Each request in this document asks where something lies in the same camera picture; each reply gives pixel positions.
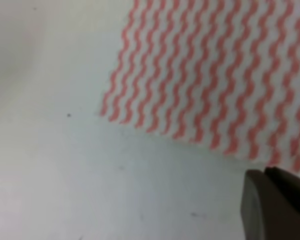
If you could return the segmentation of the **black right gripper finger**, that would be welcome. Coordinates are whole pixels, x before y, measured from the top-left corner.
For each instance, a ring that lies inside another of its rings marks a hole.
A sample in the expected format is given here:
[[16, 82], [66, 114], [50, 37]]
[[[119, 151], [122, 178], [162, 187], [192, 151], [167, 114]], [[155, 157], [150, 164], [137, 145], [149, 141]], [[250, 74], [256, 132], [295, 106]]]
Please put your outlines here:
[[300, 240], [300, 178], [277, 167], [247, 170], [240, 215], [247, 240]]

